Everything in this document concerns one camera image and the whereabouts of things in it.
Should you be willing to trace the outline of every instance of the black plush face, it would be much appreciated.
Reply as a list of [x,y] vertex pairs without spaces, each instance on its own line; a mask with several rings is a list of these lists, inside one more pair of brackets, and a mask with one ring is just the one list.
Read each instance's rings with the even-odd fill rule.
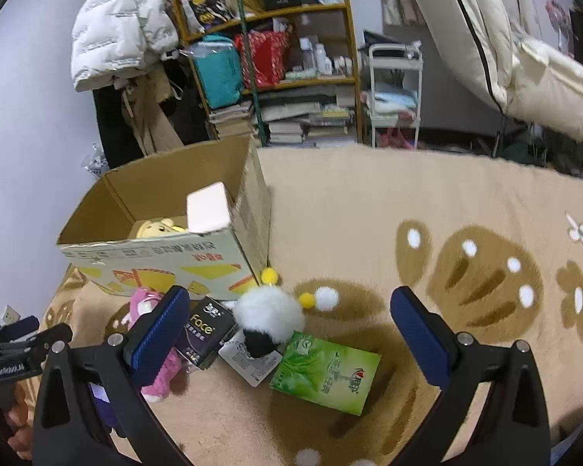
[[270,335],[247,329],[244,330],[244,345],[246,345],[246,350],[254,358],[268,355],[277,348]]

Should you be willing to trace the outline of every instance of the screw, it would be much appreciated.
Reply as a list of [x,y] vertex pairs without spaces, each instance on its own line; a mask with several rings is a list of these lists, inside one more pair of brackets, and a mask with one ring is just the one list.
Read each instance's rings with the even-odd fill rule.
[[112,333],[107,339],[108,345],[116,347],[123,343],[123,335],[121,333]]
[[516,348],[521,352],[529,352],[530,347],[529,344],[524,340],[517,340],[516,341]]
[[457,341],[463,345],[473,345],[475,339],[471,333],[463,332],[457,334]]
[[65,348],[65,342],[62,340],[54,342],[54,344],[52,345],[52,351],[56,354],[59,352],[62,352],[64,348]]

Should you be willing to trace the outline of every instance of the red bag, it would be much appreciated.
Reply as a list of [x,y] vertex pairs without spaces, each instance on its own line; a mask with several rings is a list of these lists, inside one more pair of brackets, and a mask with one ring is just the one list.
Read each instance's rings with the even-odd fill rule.
[[[249,67],[244,56],[243,37],[236,35],[234,43],[242,60],[244,85],[250,89]],[[271,87],[278,84],[285,78],[283,57],[290,46],[289,33],[286,31],[251,31],[249,43],[257,87]]]

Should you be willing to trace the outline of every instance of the bookshelf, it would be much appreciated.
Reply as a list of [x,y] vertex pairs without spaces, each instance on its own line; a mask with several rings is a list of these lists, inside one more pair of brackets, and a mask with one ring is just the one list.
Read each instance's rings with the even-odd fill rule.
[[[269,12],[261,12],[255,15],[246,16],[247,24],[256,23],[264,19],[269,19],[273,17],[281,16],[292,16],[301,15],[305,13],[315,13],[315,12],[341,12],[344,21],[345,33],[346,33],[346,45],[347,45],[347,55],[352,59],[353,62],[353,75],[349,77],[321,77],[316,79],[303,79],[303,80],[293,80],[280,82],[277,85],[265,88],[259,88],[257,91],[260,92],[270,92],[273,90],[281,89],[292,89],[295,87],[305,87],[310,85],[333,85],[333,84],[347,84],[354,86],[354,96],[355,102],[355,121],[356,121],[356,134],[358,142],[362,142],[362,108],[361,108],[361,92],[359,85],[359,62],[358,54],[356,50],[356,39],[354,37],[354,23],[352,19],[352,8],[350,6],[350,0],[343,0],[342,3],[335,3],[332,5],[303,5],[300,7],[287,7],[286,9],[273,10]],[[205,33],[180,33],[180,41],[183,46],[188,46],[190,43],[200,40],[202,37],[209,35],[211,33],[217,33],[225,30],[232,30],[233,28],[240,27],[240,20],[234,19],[227,23],[219,24],[218,26],[213,26],[208,29]],[[191,58],[188,58],[188,63],[196,80],[196,86],[201,97],[202,105],[205,112],[209,115],[209,107],[205,94],[202,89],[202,85],[194,67],[194,63]],[[250,89],[244,89],[243,95],[249,95],[251,93]]]

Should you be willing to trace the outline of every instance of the cream puffer coat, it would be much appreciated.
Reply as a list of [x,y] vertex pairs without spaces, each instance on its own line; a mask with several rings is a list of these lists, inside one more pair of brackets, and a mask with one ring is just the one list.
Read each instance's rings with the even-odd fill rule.
[[177,47],[163,0],[86,0],[73,25],[76,91],[99,89],[144,73]]

